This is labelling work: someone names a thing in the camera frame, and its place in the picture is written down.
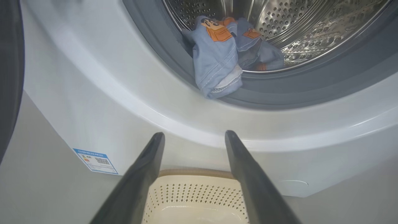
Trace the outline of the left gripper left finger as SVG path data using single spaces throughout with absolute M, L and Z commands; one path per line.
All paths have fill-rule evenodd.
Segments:
M 99 208 L 91 224 L 141 223 L 148 190 L 160 172 L 164 145 L 164 133 L 155 133 Z

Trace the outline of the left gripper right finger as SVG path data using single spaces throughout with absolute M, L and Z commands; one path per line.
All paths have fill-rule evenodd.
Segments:
M 225 145 L 231 173 L 241 184 L 250 223 L 300 224 L 301 221 L 234 131 L 225 132 Z

